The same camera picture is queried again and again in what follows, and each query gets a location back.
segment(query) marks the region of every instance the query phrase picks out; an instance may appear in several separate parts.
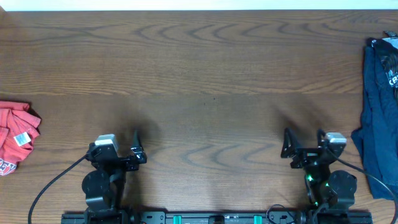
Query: clothing tag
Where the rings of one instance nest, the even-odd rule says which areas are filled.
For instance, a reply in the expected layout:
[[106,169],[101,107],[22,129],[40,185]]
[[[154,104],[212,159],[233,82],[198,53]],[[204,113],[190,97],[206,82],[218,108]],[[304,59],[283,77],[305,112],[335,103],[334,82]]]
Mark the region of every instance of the clothing tag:
[[398,88],[398,38],[374,39],[371,43],[391,87]]
[[15,142],[17,142],[18,146],[21,147],[24,144],[28,143],[31,141],[29,135],[27,135],[26,132],[22,134],[18,134],[17,136],[14,136]]

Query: wooden table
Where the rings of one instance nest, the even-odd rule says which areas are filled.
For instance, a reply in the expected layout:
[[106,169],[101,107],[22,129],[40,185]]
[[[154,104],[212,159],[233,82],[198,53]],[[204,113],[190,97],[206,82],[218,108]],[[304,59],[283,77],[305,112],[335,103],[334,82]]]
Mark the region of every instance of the wooden table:
[[[282,130],[349,138],[362,110],[367,37],[398,30],[397,11],[10,12],[0,22],[0,98],[42,118],[34,152],[0,178],[0,223],[26,223],[39,191],[100,134],[122,146],[139,129],[148,163],[124,203],[170,211],[307,204],[303,170],[281,159]],[[361,166],[349,138],[342,159]],[[356,204],[375,223],[394,206]],[[39,200],[34,223],[83,211],[82,162]]]

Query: red t-shirt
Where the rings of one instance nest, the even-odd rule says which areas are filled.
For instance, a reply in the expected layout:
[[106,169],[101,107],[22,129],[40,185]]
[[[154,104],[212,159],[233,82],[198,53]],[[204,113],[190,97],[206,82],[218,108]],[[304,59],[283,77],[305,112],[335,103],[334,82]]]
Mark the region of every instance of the red t-shirt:
[[29,114],[28,109],[27,103],[0,101],[0,175],[13,172],[33,151],[40,118]]

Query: black cable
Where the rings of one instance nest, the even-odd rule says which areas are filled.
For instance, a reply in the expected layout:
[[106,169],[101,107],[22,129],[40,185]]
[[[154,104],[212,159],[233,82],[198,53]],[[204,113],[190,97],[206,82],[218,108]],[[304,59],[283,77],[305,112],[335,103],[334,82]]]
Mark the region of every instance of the black cable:
[[42,194],[55,182],[57,181],[60,177],[62,177],[64,174],[66,174],[68,171],[70,171],[72,168],[74,168],[77,164],[79,164],[83,159],[86,159],[86,155],[84,155],[82,158],[77,160],[74,164],[72,164],[69,168],[67,168],[65,171],[63,171],[61,174],[56,176],[53,180],[51,180],[44,188],[43,190],[37,195],[36,199],[33,201],[32,206],[30,206],[29,214],[27,216],[27,222],[28,224],[32,224],[32,213],[33,209],[35,208],[35,205],[37,201],[39,201],[39,198],[42,196]]
[[342,164],[344,164],[344,165],[346,165],[346,166],[348,166],[348,167],[350,167],[350,168],[352,168],[352,169],[354,169],[354,170],[360,171],[361,173],[363,173],[363,174],[365,174],[366,176],[368,176],[368,177],[374,179],[375,181],[377,181],[379,184],[381,184],[383,187],[385,187],[385,188],[387,189],[387,191],[390,193],[392,199],[394,200],[395,212],[394,212],[394,217],[392,218],[391,224],[395,224],[395,222],[397,221],[398,199],[397,199],[397,196],[393,193],[393,191],[392,191],[385,183],[381,182],[381,180],[377,179],[377,178],[376,178],[375,176],[373,176],[372,174],[366,172],[365,170],[362,170],[361,168],[358,168],[358,167],[356,167],[356,166],[354,166],[354,165],[351,165],[351,164],[349,164],[349,163],[346,162],[346,161],[343,161],[343,160],[339,159],[330,149],[329,149],[329,151],[330,151],[331,155],[332,155],[337,161],[341,162]]
[[307,183],[307,175],[304,175],[304,183],[305,183],[305,189],[307,190],[308,200],[310,201],[311,204],[313,204],[311,190]]
[[[282,208],[284,208],[284,209],[286,209],[283,205],[280,205],[280,204],[275,204],[275,205],[272,205],[271,207],[269,207],[268,208],[268,210],[267,210],[267,212],[266,212],[266,218],[268,218],[269,219],[269,211],[272,209],[272,208],[274,208],[275,206],[280,206],[280,207],[282,207]],[[293,221],[295,221],[296,220],[296,218],[290,213],[290,212],[288,212],[288,211],[286,211],[289,215],[290,215],[290,217],[292,217],[293,218]]]

